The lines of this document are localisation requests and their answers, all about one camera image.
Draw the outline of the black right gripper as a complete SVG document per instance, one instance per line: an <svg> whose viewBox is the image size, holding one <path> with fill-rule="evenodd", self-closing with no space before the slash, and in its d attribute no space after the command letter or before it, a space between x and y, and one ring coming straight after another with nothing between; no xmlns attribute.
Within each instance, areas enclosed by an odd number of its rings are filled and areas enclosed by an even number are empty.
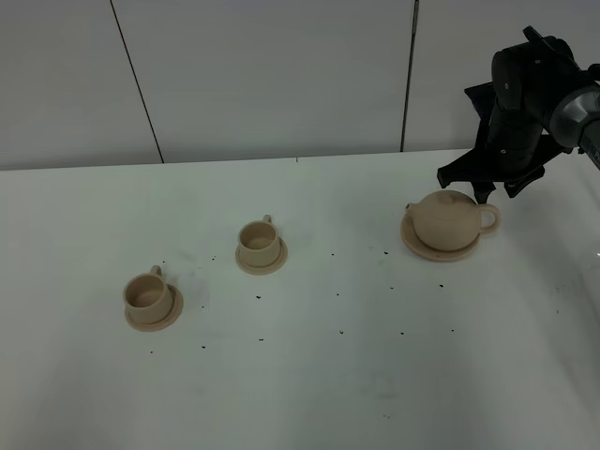
<svg viewBox="0 0 600 450"><path fill-rule="evenodd" d="M477 204L502 182L515 197L544 174L561 152L593 156L593 69L576 62L569 45L531 26L525 42L494 54L494 103L481 119L476 147L437 171L442 188L472 184Z"/></svg>

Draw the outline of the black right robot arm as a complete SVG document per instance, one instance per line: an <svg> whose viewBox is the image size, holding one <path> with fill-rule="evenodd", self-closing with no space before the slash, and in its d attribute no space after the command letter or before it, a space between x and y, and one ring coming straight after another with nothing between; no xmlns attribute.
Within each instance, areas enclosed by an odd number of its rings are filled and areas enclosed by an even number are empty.
<svg viewBox="0 0 600 450"><path fill-rule="evenodd" d="M470 183L478 203L498 183L516 197L561 153L599 161L599 66L580 68L564 40L532 26L523 34L494 54L490 82L465 91L480 118L474 148L437 171L442 188Z"/></svg>

